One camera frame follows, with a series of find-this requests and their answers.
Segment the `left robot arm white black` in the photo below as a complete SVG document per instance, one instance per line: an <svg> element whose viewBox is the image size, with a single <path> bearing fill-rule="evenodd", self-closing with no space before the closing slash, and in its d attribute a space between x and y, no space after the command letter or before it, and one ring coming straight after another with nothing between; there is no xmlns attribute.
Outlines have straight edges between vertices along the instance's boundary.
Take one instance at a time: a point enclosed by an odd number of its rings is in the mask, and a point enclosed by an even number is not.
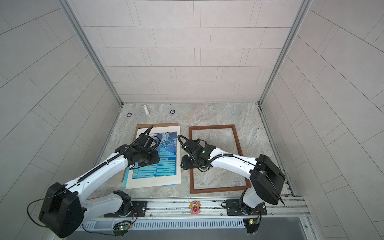
<svg viewBox="0 0 384 240"><path fill-rule="evenodd" d="M105 161L66 184L51 185L39 213L39 221L60 238L66 238L83 223L96 217L137 216L131 197L123 191L114 191L105 197L90 199L90 195L120 171L141 168L160 162L157 148L161 140L146 131L130 145L115 149Z"/></svg>

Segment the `right circuit board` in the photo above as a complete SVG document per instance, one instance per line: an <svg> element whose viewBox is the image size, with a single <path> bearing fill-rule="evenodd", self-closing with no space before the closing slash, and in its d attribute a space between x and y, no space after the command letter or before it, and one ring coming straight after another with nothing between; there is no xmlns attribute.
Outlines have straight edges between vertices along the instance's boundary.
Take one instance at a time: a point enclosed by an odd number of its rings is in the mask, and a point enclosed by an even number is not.
<svg viewBox="0 0 384 240"><path fill-rule="evenodd" d="M243 219L248 234L255 234L260 227L260 219Z"/></svg>

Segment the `left circuit board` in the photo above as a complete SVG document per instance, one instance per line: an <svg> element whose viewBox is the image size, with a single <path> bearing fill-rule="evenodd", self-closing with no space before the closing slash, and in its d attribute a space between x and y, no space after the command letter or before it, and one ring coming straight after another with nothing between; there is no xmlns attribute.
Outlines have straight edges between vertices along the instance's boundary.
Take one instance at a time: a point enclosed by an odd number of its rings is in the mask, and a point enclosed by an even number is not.
<svg viewBox="0 0 384 240"><path fill-rule="evenodd" d="M119 223L116 223L113 227L113 234L115 237L123 237L130 229L132 225L131 221L122 221Z"/></svg>

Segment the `pink toy figurine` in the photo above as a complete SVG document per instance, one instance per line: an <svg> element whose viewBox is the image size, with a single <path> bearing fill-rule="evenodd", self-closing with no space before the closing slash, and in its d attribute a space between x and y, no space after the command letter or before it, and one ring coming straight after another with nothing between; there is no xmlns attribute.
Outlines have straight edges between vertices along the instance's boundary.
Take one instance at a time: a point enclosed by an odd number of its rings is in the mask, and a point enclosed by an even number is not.
<svg viewBox="0 0 384 240"><path fill-rule="evenodd" d="M190 213L197 215L201 213L201 203L199 201L193 201L190 203Z"/></svg>

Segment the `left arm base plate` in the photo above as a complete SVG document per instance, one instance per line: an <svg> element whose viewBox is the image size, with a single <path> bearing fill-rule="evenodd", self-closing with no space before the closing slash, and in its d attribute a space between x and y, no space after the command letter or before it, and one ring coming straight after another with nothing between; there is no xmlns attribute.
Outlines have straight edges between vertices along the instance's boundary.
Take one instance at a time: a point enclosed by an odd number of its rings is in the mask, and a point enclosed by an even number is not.
<svg viewBox="0 0 384 240"><path fill-rule="evenodd" d="M147 209L147 201L123 202L123 205L115 213L103 215L104 218L136 218L144 217Z"/></svg>

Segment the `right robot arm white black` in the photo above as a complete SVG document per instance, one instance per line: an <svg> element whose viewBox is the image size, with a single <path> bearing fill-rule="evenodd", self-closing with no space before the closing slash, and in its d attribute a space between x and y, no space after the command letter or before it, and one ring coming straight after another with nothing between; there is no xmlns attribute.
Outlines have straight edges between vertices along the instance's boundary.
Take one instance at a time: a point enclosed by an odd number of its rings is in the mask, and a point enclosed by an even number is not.
<svg viewBox="0 0 384 240"><path fill-rule="evenodd" d="M201 139L192 140L183 135L177 138L187 153L182 157L183 170L198 169L204 173L211 168L221 168L250 180L252 187L243 192L235 210L245 215L260 215L259 204L265 202L277 205L283 202L281 192L286 176L268 156L247 158L225 152L213 145L202 146Z"/></svg>

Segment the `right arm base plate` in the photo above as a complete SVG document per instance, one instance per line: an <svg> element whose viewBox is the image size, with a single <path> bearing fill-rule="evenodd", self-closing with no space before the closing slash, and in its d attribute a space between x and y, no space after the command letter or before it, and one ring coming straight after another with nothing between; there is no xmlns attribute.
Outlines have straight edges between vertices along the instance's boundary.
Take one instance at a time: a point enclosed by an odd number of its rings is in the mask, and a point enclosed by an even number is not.
<svg viewBox="0 0 384 240"><path fill-rule="evenodd" d="M266 216L268 214L265 203L262 202L251 208L240 200L226 200L225 207L228 216Z"/></svg>

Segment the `brown wooden picture frame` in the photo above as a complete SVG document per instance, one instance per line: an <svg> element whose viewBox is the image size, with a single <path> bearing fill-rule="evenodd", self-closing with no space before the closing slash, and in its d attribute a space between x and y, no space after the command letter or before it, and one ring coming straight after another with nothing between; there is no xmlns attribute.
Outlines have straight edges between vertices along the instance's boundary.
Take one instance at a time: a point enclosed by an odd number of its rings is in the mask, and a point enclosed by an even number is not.
<svg viewBox="0 0 384 240"><path fill-rule="evenodd" d="M242 148L238 138L238 133L235 125L211 125L211 126L193 126L189 127L189 138L193 137L193 131L197 130L217 130L217 129L231 129L234 134L234 139L238 153L242 156ZM206 188L206 189L196 189L194 183L194 170L190 170L190 193L191 194L207 194L207 193L220 193L220 192L232 192L232 191L244 191L250 188L251 182L245 178L245 185L237 187L222 187L222 188Z"/></svg>

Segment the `brown backing board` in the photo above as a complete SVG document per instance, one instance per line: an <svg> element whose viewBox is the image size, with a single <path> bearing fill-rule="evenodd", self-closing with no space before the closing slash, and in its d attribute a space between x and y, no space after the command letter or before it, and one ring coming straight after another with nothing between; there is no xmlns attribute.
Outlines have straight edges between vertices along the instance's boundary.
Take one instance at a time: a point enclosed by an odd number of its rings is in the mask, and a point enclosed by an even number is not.
<svg viewBox="0 0 384 240"><path fill-rule="evenodd" d="M144 128L149 128L152 124L142 124L142 125L137 125L135 133L134 133L134 138L135 140L137 138L137 133L139 129L144 129ZM173 126L178 126L179 123L165 123L165 124L153 124L155 128L160 128L160 127L173 127ZM127 186L127 180L129 176L129 170L125 169L124 170L124 176L122 179L122 187L125 188Z"/></svg>

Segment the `blue poster with white mat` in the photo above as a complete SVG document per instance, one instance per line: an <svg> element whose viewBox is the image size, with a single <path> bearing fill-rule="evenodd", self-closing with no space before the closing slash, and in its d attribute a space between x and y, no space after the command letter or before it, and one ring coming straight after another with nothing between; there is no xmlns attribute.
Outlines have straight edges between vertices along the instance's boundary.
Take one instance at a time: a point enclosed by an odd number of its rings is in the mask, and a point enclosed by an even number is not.
<svg viewBox="0 0 384 240"><path fill-rule="evenodd" d="M174 186L181 183L181 145L177 140L180 126L152 128L150 136L160 139L157 148L160 162L142 168L129 170L125 189L158 186Z"/></svg>

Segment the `circuit board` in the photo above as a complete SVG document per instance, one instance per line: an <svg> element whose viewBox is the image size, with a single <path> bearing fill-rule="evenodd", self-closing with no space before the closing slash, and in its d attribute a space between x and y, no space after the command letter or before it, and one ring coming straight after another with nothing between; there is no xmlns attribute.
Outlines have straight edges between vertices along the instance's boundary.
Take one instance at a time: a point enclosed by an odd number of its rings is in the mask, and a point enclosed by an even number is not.
<svg viewBox="0 0 384 240"><path fill-rule="evenodd" d="M132 225L131 221L122 221L119 223L116 223L113 227L113 234L115 237L123 237L130 229Z"/></svg>
<svg viewBox="0 0 384 240"><path fill-rule="evenodd" d="M260 219L243 219L248 234L255 234L260 227Z"/></svg>

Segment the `white cylinder tube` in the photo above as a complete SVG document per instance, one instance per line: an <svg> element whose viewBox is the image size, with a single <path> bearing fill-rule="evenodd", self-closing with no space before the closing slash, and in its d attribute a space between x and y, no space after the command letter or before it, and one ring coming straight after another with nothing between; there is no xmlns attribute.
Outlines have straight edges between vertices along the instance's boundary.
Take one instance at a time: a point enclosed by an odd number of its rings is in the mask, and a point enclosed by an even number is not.
<svg viewBox="0 0 384 240"><path fill-rule="evenodd" d="M147 105L143 105L143 108L144 108L144 111L145 111L146 115L149 115L150 112L149 112L149 109L148 109Z"/></svg>

